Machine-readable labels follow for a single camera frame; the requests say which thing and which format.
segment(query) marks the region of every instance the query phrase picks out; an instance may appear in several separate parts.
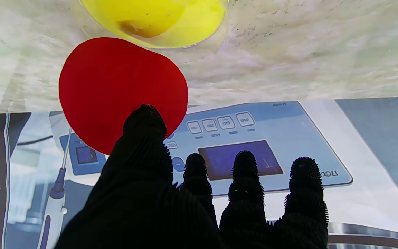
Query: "gloved hand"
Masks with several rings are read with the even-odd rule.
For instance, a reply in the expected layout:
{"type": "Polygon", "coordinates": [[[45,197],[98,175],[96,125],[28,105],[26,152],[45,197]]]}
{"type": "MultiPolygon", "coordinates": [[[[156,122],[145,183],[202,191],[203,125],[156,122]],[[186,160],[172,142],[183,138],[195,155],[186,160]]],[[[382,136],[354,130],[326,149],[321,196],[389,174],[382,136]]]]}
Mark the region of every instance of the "gloved hand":
{"type": "MultiPolygon", "coordinates": [[[[229,204],[223,211],[220,235],[230,248],[326,249],[327,208],[323,201],[321,175],[316,162],[308,157],[296,159],[291,168],[291,193],[285,200],[285,214],[274,225],[264,211],[264,189],[259,181],[256,159],[249,151],[237,154],[229,204]]],[[[211,203],[205,160],[191,154],[186,160],[181,190],[190,191],[216,219],[211,203]]]]}
{"type": "Polygon", "coordinates": [[[239,153],[218,230],[204,159],[187,158],[184,183],[177,188],[163,144],[166,132],[151,106],[128,117],[84,208],[65,227],[56,249],[326,249],[326,205],[314,160],[294,161],[285,215],[269,225],[255,158],[239,153]]]}

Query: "round button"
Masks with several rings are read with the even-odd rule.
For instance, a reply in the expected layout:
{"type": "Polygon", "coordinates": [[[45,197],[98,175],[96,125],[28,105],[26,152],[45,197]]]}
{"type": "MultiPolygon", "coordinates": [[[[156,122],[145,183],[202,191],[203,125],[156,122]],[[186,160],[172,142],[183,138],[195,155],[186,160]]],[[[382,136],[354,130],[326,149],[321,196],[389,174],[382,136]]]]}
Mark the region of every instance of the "round button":
{"type": "Polygon", "coordinates": [[[177,172],[183,172],[183,169],[185,168],[185,163],[183,162],[182,158],[180,157],[174,157],[172,159],[173,161],[173,168],[177,171],[177,172]]]}

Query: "pipette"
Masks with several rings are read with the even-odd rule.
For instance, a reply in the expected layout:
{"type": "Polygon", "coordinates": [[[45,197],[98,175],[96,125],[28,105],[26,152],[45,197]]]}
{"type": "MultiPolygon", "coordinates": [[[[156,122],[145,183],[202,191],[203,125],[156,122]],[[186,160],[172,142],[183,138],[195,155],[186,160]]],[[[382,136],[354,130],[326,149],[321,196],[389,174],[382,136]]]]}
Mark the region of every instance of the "pipette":
{"type": "Polygon", "coordinates": [[[64,151],[64,157],[62,159],[62,165],[59,169],[58,176],[55,184],[50,191],[49,199],[47,200],[47,206],[44,213],[44,221],[42,223],[41,235],[39,237],[38,249],[52,249],[56,244],[61,228],[64,214],[67,213],[67,209],[64,207],[65,203],[65,189],[64,189],[64,177],[65,177],[65,164],[67,163],[68,146],[70,144],[70,135],[72,128],[68,131],[67,146],[64,151]]]}

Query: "button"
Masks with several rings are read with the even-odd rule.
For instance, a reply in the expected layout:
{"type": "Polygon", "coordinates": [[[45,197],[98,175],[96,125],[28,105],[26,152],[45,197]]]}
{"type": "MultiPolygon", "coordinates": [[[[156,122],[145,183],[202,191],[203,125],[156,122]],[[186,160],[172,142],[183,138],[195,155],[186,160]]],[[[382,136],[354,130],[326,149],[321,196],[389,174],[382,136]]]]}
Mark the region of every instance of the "button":
{"type": "Polygon", "coordinates": [[[173,161],[173,168],[177,172],[183,172],[183,169],[185,168],[185,163],[183,162],[183,160],[180,157],[174,157],[172,161],[173,161]]]}
{"type": "Polygon", "coordinates": [[[167,147],[169,149],[176,149],[177,148],[177,144],[175,142],[169,142],[169,143],[167,143],[167,147]]]}
{"type": "Polygon", "coordinates": [[[238,113],[236,118],[241,126],[252,126],[254,124],[253,117],[249,112],[238,113]]]}
{"type": "Polygon", "coordinates": [[[218,130],[218,126],[216,126],[216,122],[212,118],[202,120],[202,125],[207,132],[213,132],[218,130]]]}
{"type": "Polygon", "coordinates": [[[190,130],[191,134],[199,134],[202,132],[201,127],[197,121],[187,123],[188,129],[190,130]]]}
{"type": "Polygon", "coordinates": [[[218,123],[222,129],[232,129],[235,127],[234,122],[230,116],[218,118],[218,123]]]}

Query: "screen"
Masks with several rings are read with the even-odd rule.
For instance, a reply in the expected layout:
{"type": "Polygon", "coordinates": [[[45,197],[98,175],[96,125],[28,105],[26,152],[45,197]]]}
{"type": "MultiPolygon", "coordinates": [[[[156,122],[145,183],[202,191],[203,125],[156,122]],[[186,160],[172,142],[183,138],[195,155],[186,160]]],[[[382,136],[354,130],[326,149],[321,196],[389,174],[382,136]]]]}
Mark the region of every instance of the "screen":
{"type": "Polygon", "coordinates": [[[78,164],[89,164],[98,162],[96,151],[88,146],[76,147],[78,164]]]}
{"type": "Polygon", "coordinates": [[[199,154],[204,157],[207,164],[210,180],[231,179],[234,158],[241,151],[251,151],[254,154],[259,175],[283,174],[281,166],[265,140],[198,148],[199,154]]]}

